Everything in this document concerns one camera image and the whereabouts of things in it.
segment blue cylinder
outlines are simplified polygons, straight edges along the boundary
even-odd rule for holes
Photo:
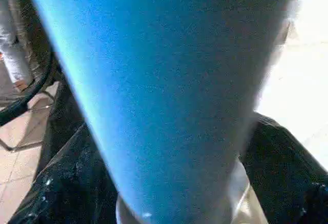
[[[286,0],[34,2],[132,213],[223,222]]]

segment floor tile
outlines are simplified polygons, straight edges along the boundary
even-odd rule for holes
[[[323,126],[311,138],[308,138],[304,143],[304,147],[316,158],[316,160],[328,170],[328,125]]]
[[[7,223],[31,187],[33,177],[7,183],[0,201],[0,223]]]
[[[6,185],[7,185],[6,183],[3,183],[3,184],[0,185],[0,202],[1,202],[2,194],[5,190]]]
[[[9,180],[32,176],[39,160],[41,147],[18,152],[18,157]]]
[[[17,145],[25,145],[31,142],[39,142],[42,140],[43,135],[40,134],[42,129],[39,125],[48,117],[50,108],[43,109],[43,107],[49,105],[49,99],[42,98],[39,99],[34,105],[33,109],[35,111],[25,112],[23,115],[17,117],[16,119],[12,120],[8,124],[5,125],[9,131],[10,141],[8,142],[9,146],[17,146]]]
[[[9,180],[17,156],[17,153],[11,153],[0,148],[0,184]]]

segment blue pipe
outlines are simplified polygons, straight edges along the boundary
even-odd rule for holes
[[[223,222],[286,0],[34,2],[133,214]]]

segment black cable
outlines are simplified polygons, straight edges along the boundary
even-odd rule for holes
[[[52,67],[52,58],[53,58],[53,51],[50,49],[50,56],[49,61],[46,66],[46,70],[44,75],[41,77],[41,79],[35,84],[34,89],[27,94],[25,97],[20,98],[16,102],[8,105],[6,108],[0,111],[0,126],[3,126],[4,124],[10,122],[11,120],[15,119],[16,117],[20,116],[21,114],[25,113],[27,108],[27,103],[34,97],[39,90],[42,88],[42,86],[45,84],[50,71]]]

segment black plastic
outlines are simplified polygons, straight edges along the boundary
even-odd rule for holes
[[[308,212],[306,199],[314,185],[326,182],[327,172],[299,141],[286,128],[261,115],[241,158],[271,224],[298,223]]]
[[[66,85],[44,141],[38,175],[9,223],[116,223],[115,186]]]

